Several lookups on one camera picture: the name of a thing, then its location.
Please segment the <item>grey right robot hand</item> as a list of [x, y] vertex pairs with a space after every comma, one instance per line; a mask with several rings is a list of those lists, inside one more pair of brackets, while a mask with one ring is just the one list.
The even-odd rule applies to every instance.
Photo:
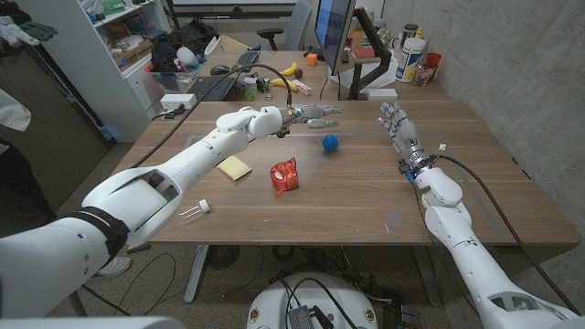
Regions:
[[416, 125], [398, 102], [393, 106], [383, 102], [380, 110], [384, 116], [379, 117], [378, 122], [388, 130], [394, 148], [401, 156], [399, 171], [412, 181], [429, 168], [431, 158], [424, 152]]

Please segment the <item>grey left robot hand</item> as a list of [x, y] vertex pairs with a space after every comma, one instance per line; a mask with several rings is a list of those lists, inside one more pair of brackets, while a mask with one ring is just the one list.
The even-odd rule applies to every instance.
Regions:
[[335, 127], [339, 124], [338, 121], [325, 120], [324, 117], [342, 112], [335, 106], [314, 103], [292, 104], [290, 107], [281, 107], [279, 111], [282, 115], [282, 128], [275, 133], [278, 138], [289, 134], [290, 126], [296, 123], [303, 123], [310, 129]]

